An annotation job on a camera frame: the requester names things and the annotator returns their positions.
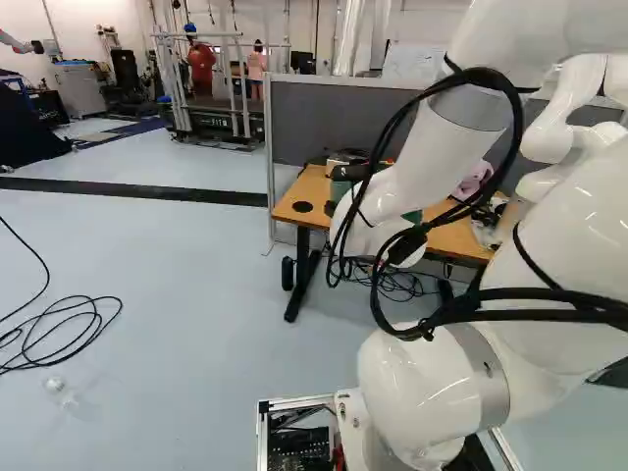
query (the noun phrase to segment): coiled black cable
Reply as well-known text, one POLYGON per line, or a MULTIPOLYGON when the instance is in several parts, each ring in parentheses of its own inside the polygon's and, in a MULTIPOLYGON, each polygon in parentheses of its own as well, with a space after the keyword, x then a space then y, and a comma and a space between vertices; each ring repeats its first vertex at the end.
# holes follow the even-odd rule
POLYGON ((48 308, 46 308, 41 314, 27 318, 15 327, 10 328, 7 331, 2 330, 2 326, 10 319, 14 318, 17 314, 21 313, 28 306, 32 305, 43 293, 46 292, 50 285, 50 270, 44 262, 43 258, 0 216, 0 223, 17 239, 20 243, 28 249, 32 255, 41 264, 44 274, 45 282, 43 287, 27 302, 20 307, 6 314, 0 318, 0 352, 7 349, 9 346, 14 345, 18 340, 22 341, 20 345, 20 351, 18 353, 9 356, 8 359, 0 360, 0 376, 18 370, 28 370, 32 368, 43 368, 52 365, 59 364, 66 361, 85 348, 90 346, 103 331, 111 324, 111 322, 118 317, 123 308, 123 302, 116 296, 99 296, 90 297, 84 294, 77 294, 64 297, 54 302, 48 308), (98 304, 102 304, 103 301, 113 301, 113 314, 105 322, 103 314, 99 312, 98 304), (44 329, 44 332, 37 335, 35 329, 41 327, 40 323, 44 319, 51 319, 59 317, 65 313, 65 317, 62 317, 52 327, 44 329), (86 327, 80 334, 75 336, 72 340, 69 340, 65 344, 56 345, 51 351, 46 353, 34 354, 33 349, 40 345, 44 340, 49 338, 53 333, 66 327, 69 323, 77 320, 85 319, 87 321, 86 327))

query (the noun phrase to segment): desk leg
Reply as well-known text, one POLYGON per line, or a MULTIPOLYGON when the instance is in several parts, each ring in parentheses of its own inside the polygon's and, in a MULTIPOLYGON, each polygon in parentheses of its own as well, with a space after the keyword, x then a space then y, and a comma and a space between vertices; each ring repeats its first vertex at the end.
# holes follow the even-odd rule
POLYGON ((296 320, 305 293, 307 293, 307 287, 320 260, 320 250, 312 250, 310 253, 310 230, 298 226, 296 228, 296 285, 294 285, 284 314, 286 322, 296 320))
MULTIPOLYGON (((487 269, 486 266, 482 266, 478 268, 478 270, 475 272, 473 280, 471 280, 471 283, 469 284, 469 288, 467 289, 468 291, 474 291, 474 290, 480 289, 480 282, 482 281, 482 276, 484 275, 484 272, 486 269, 487 269)), ((454 298, 453 288, 451 287, 451 283, 448 280, 444 280, 444 279, 438 280, 437 286, 438 286, 439 295, 441 298, 441 305, 445 304, 448 301, 451 301, 454 298)))
POLYGON ((437 287, 439 289, 439 298, 441 299, 441 306, 447 304, 453 299, 453 288, 451 283, 447 280, 438 280, 437 287))

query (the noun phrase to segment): black cable bundle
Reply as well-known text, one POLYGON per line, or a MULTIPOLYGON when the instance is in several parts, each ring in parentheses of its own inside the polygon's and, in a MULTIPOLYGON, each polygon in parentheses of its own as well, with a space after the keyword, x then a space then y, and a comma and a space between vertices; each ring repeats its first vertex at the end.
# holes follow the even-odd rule
POLYGON ((430 222, 422 223, 393 235, 382 245, 372 265, 370 294, 371 312, 378 326, 388 334, 401 340, 417 340, 421 338, 431 340, 434 328, 437 326, 488 320, 605 323, 618 329, 628 330, 628 304, 603 296, 566 290, 554 282, 549 283, 550 277, 543 273, 534 262, 531 264, 530 261, 532 259, 525 252, 520 241, 517 244, 519 253, 537 275, 541 276, 540 273, 543 273, 541 277, 549 285, 549 288, 497 288, 469 291, 441 306, 431 317, 421 319, 416 326, 405 330, 395 329, 386 319, 380 305, 378 286, 380 285, 380 278, 390 265, 402 262, 421 247, 427 241, 427 233, 431 229, 463 219, 489 202, 499 185, 503 182, 517 156, 524 131, 523 108, 519 99, 519 92, 506 76, 498 71, 482 67, 456 71, 451 76, 441 79, 406 103, 387 122, 369 155, 367 177, 362 182, 357 193, 353 195, 351 206, 341 221, 332 243, 326 274, 328 286, 335 288, 341 279, 350 275, 350 271, 347 270, 347 268, 350 268, 350 259, 344 257, 346 239, 355 216, 359 212, 369 182, 377 171, 377 164, 383 157, 399 125, 422 100, 463 84, 474 84, 504 93, 510 103, 513 114, 512 136, 508 151, 501 165, 487 183, 466 201, 445 211, 430 222), (383 260, 387 251, 388 258, 383 260), (335 253, 338 254, 340 273, 332 280, 332 275, 335 275, 332 271, 332 264, 335 261, 333 254, 335 253), (571 304, 574 309, 480 310, 483 301, 498 299, 557 301, 571 304))
MULTIPOLYGON (((7 228, 9 232, 35 256, 43 267, 46 276, 43 287, 34 297, 22 306, 0 318, 1 326, 9 319, 22 312, 26 307, 33 304, 35 300, 48 289, 48 286, 50 285, 50 270, 41 256, 30 245, 28 245, 28 243, 26 243, 26 241, 21 238, 11 226, 9 226, 9 224, 2 217, 0 217, 0 223, 2 223, 2 225, 4 225, 4 227, 7 228)), ((23 338, 20 352, 11 356, 7 360, 2 360, 2 363, 0 364, 0 376, 17 370, 44 368, 72 358, 98 339, 111 322, 118 317, 122 308, 123 302, 115 296, 99 296, 92 298, 87 295, 77 294, 59 299, 47 307, 41 314, 26 319, 16 327, 13 327, 6 332, 0 331, 0 350, 5 349, 7 346, 23 338), (98 304, 102 301, 114 301, 116 305, 114 314, 106 322, 104 321, 103 315, 98 311, 98 304), (47 330, 42 335, 36 339, 33 338, 33 331, 40 323, 42 323, 42 321, 50 320, 50 318, 55 317, 56 314, 61 313, 66 314, 62 320, 57 322, 57 324, 54 324, 52 327, 46 327, 47 330), (82 318, 85 318, 88 321, 87 325, 73 340, 68 341, 66 344, 57 347, 47 354, 39 354, 39 356, 35 356, 33 354, 33 348, 47 339, 50 335, 64 327, 67 323, 82 318)))

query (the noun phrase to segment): light gray floor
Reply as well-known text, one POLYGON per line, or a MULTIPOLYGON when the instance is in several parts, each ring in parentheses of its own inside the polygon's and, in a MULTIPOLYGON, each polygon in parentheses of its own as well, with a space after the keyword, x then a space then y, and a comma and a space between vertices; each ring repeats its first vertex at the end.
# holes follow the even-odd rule
POLYGON ((110 120, 106 118, 86 118, 80 121, 72 121, 69 125, 61 126, 54 130, 59 137, 76 139, 82 135, 93 134, 132 125, 132 121, 110 120))
MULTIPOLYGON (((102 124, 97 120, 93 130, 96 125, 102 124)), ((262 149, 246 153, 181 144, 172 141, 163 129, 36 162, 19 168, 12 176, 259 193, 266 193, 267 187, 262 149)))
MULTIPOLYGON (((321 270, 297 324, 285 323, 280 260, 293 250, 261 255, 264 209, 2 191, 0 214, 52 271, 28 314, 68 294, 125 303, 79 357, 2 378, 7 469, 254 469, 258 399, 356 384, 356 351, 374 329, 367 292, 329 291, 321 270), (46 392, 53 376, 76 390, 78 411, 46 392)), ((8 312, 43 277, 6 231, 0 244, 8 312)), ((418 301, 393 317, 415 318, 435 302, 418 301)))

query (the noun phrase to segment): white wall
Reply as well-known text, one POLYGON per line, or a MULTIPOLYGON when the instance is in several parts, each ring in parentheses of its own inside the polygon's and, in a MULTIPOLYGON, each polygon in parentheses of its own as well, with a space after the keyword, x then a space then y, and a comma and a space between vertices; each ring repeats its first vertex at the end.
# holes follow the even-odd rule
POLYGON ((132 49, 144 65, 144 32, 135 0, 48 0, 52 23, 57 30, 65 59, 108 60, 96 25, 114 26, 125 49, 132 49))
MULTIPOLYGON (((114 26, 122 46, 135 53, 141 73, 146 64, 145 33, 150 30, 144 0, 48 0, 48 8, 65 59, 107 60, 96 25, 114 26)), ((24 42, 52 38, 41 0, 0 0, 0 27, 24 42)), ((20 72, 32 82, 48 77, 54 85, 46 56, 18 55, 0 46, 0 68, 20 72)))
MULTIPOLYGON (((159 9, 163 1, 155 0, 159 9)), ((191 15, 198 30, 216 30, 207 14, 206 0, 187 0, 191 15)), ((406 0, 401 11, 401 0, 392 1, 389 38, 404 43, 422 45, 447 45, 471 0, 406 0)), ((367 0, 365 18, 360 34, 360 43, 370 48, 372 29, 372 7, 374 0, 367 0)), ((345 0, 340 0, 337 20, 337 0, 320 0, 318 24, 319 74, 326 71, 323 62, 331 61, 334 41, 334 26, 340 31, 345 0)), ((220 5, 229 5, 228 0, 212 0, 214 19, 219 25, 220 5)), ((236 22, 244 33, 244 40, 264 40, 263 9, 266 8, 270 23, 271 42, 282 42, 285 34, 285 0, 235 0, 236 22)), ((228 8, 227 30, 234 30, 231 9, 228 8)), ((314 51, 316 25, 316 0, 290 0, 289 41, 293 50, 314 51)))
MULTIPOLYGON (((0 28, 20 42, 51 38, 41 0, 0 0, 0 28)), ((33 83, 46 76, 47 59, 34 54, 16 54, 11 47, 0 44, 0 69, 19 72, 33 83)))

